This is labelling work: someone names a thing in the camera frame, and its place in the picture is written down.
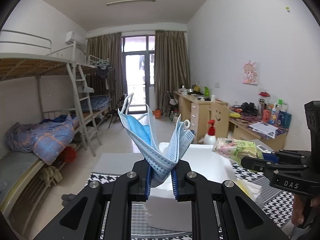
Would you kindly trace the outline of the person's right hand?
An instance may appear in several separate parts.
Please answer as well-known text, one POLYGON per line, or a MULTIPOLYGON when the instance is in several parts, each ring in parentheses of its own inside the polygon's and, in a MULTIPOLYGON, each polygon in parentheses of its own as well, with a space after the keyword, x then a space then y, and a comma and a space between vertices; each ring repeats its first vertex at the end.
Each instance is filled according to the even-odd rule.
POLYGON ((291 222, 295 226, 299 226, 303 224, 304 222, 304 215, 303 215, 303 210, 304 210, 304 202, 300 198, 299 195, 295 194, 294 195, 294 200, 293 200, 293 210, 292 210, 292 217, 291 217, 291 222))

